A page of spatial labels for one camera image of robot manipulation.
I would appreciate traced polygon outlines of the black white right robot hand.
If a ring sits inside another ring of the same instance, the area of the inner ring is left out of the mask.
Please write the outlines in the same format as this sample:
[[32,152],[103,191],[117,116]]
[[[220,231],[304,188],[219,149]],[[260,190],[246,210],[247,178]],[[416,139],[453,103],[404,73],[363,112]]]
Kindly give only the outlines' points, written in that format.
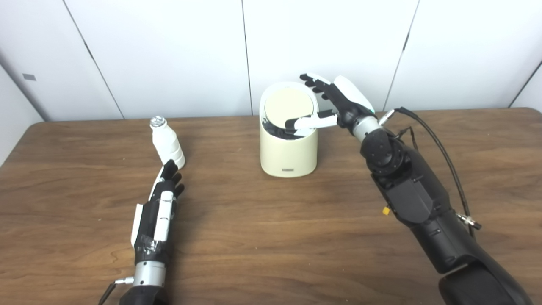
[[379,129],[373,106],[346,77],[337,76],[331,82],[314,73],[305,73],[300,75],[300,79],[314,93],[321,93],[321,98],[329,100],[336,111],[320,111],[316,114],[286,120],[286,133],[301,136],[314,129],[338,125],[349,130],[352,135],[362,141],[365,137],[364,133]]

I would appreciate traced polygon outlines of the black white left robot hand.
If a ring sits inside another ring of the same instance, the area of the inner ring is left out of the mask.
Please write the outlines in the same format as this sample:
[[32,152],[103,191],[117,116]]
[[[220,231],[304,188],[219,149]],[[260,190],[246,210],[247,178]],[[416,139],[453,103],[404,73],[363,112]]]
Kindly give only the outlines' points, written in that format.
[[184,191],[182,176],[174,160],[161,168],[146,203],[138,204],[134,216],[132,243],[134,264],[159,262],[168,265],[174,251],[170,229],[177,199]]

